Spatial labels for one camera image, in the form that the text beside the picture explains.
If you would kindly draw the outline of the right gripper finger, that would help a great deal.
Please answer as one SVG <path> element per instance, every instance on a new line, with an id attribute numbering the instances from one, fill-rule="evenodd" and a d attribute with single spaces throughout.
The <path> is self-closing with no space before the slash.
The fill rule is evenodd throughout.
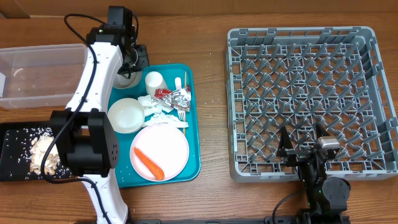
<path id="1" fill-rule="evenodd" d="M 291 140 L 289 138 L 289 134 L 285 128 L 285 126 L 281 127 L 279 129 L 280 133 L 280 141 L 279 141 L 279 146 L 276 152 L 277 157 L 287 157 L 288 153 L 287 151 L 291 151 L 294 149 Z"/>
<path id="2" fill-rule="evenodd" d="M 317 139 L 319 139 L 321 137 L 325 137 L 325 136 L 330 136 L 330 134 L 326 131 L 326 129 L 320 123 L 317 123 L 315 125 L 315 134 L 316 134 Z"/>

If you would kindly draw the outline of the grey bowl with rice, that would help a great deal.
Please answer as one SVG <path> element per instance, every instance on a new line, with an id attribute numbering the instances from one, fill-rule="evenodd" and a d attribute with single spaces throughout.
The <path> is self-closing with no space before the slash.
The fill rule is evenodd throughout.
<path id="1" fill-rule="evenodd" d="M 117 89 L 132 88 L 139 84 L 142 78 L 142 71 L 132 72 L 130 79 L 124 78 L 122 75 L 116 75 L 113 87 Z"/>

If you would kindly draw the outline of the white bowl with peanuts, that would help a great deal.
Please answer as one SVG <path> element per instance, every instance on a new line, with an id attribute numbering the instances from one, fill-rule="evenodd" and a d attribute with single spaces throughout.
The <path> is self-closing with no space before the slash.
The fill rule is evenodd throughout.
<path id="1" fill-rule="evenodd" d="M 112 104 L 108 118 L 117 133 L 135 133 L 144 123 L 144 107 L 134 98 L 123 98 Z"/>

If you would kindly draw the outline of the orange carrot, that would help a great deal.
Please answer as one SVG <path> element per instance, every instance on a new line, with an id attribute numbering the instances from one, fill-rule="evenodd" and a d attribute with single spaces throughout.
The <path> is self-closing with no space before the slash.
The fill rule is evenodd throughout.
<path id="1" fill-rule="evenodd" d="M 147 157 L 139 148 L 134 148 L 135 155 L 147 167 L 156 180 L 163 180 L 165 178 L 164 171 L 149 157 Z"/>

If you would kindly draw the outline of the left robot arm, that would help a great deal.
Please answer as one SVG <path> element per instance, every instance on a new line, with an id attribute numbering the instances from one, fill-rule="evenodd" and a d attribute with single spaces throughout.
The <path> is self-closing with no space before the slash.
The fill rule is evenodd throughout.
<path id="1" fill-rule="evenodd" d="M 149 66 L 145 45 L 137 44 L 137 16 L 124 6 L 110 6 L 107 21 L 94 27 L 81 40 L 88 47 L 78 88 L 63 111 L 53 111 L 50 127 L 61 164 L 72 177 L 59 179 L 45 171 L 51 184 L 82 182 L 96 211 L 97 223 L 132 223 L 115 168 L 120 149 L 108 118 L 113 88 L 137 85 Z"/>

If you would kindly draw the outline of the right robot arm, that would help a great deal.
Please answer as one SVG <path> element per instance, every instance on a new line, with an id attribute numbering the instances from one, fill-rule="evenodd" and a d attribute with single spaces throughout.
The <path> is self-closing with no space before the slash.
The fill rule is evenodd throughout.
<path id="1" fill-rule="evenodd" d="M 347 201 L 351 185 L 345 179 L 328 177 L 325 163 L 335 159 L 341 150 L 339 141 L 320 125 L 315 125 L 317 139 L 313 146 L 303 151 L 296 151 L 289 134 L 283 126 L 279 129 L 280 142 L 277 156 L 285 160 L 288 167 L 296 167 L 303 189 L 283 198 L 272 212 L 272 222 L 278 223 L 349 223 L 349 217 L 342 213 L 347 210 Z M 277 209 L 289 198 L 305 192 L 308 208 L 299 209 L 295 216 L 277 217 Z"/>

